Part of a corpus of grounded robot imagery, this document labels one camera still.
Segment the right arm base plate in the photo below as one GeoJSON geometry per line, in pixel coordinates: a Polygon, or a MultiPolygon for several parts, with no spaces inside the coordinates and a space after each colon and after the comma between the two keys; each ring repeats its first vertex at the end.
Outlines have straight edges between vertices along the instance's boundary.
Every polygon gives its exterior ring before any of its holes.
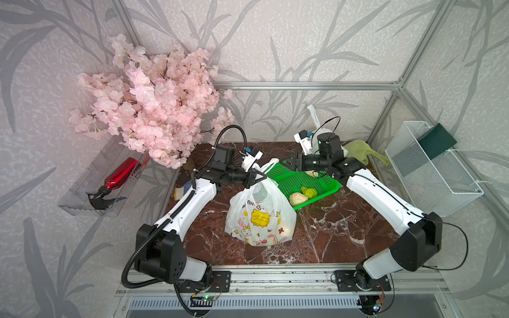
{"type": "Polygon", "coordinates": [[[331,275],[331,281],[339,292],[390,292],[392,286],[388,276],[372,279],[367,274],[356,270],[336,270],[331,275]]]}

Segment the white printed plastic bag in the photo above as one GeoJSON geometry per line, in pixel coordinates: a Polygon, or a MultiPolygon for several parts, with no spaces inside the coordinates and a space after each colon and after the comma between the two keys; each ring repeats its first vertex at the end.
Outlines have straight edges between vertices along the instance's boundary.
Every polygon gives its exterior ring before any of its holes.
{"type": "Polygon", "coordinates": [[[322,127],[322,124],[318,119],[318,115],[313,105],[308,105],[307,109],[309,110],[311,118],[315,124],[315,130],[313,131],[313,135],[311,136],[311,154],[318,154],[319,145],[317,137],[323,133],[330,133],[331,130],[326,127],[322,127]]]}

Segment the green plastic basket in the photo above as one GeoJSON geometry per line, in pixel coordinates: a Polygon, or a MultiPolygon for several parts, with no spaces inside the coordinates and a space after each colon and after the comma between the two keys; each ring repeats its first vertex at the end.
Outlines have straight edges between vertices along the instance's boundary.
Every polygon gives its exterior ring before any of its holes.
{"type": "Polygon", "coordinates": [[[295,205],[293,207],[295,211],[302,209],[307,205],[311,205],[327,196],[333,195],[342,187],[338,181],[327,175],[322,178],[311,177],[305,172],[293,172],[282,166],[280,163],[277,163],[266,174],[270,179],[274,180],[278,184],[279,190],[288,200],[293,193],[300,192],[302,194],[302,188],[315,189],[317,196],[308,199],[301,204],[295,205]]]}

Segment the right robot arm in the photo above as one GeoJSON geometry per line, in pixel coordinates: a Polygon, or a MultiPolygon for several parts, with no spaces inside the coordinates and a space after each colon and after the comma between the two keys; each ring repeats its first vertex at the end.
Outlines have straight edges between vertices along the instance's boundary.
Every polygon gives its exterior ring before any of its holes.
{"type": "Polygon", "coordinates": [[[347,158],[335,133],[325,132],[314,138],[312,132],[300,131],[294,139],[302,152],[292,154],[283,166],[294,172],[325,172],[361,196],[399,235],[392,246],[357,265],[355,280],[361,289],[367,290],[375,280],[401,270],[415,272],[440,251],[441,217],[436,213],[426,214],[404,201],[362,162],[347,158]]]}

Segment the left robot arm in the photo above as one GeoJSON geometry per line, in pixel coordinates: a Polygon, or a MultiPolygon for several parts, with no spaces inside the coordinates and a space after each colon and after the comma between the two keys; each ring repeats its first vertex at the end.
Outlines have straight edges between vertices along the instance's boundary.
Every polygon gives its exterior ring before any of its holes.
{"type": "Polygon", "coordinates": [[[234,148],[216,141],[208,161],[192,172],[191,186],[182,199],[155,224],[144,224],[138,230],[135,252],[121,274],[123,287],[137,289],[166,282],[209,288],[213,284],[212,265],[186,254],[185,235],[222,187],[241,184],[249,189],[266,179],[267,175],[254,167],[261,157],[257,148],[245,147],[236,154],[234,148]]]}

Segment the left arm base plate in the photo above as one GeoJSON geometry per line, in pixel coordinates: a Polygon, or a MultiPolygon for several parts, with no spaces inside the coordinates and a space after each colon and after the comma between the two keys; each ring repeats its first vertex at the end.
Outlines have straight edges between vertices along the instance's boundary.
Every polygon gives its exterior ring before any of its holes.
{"type": "Polygon", "coordinates": [[[181,293],[196,293],[200,291],[224,293],[229,292],[231,285],[231,271],[213,270],[203,281],[195,282],[185,280],[178,282],[178,291],[181,293]]]}

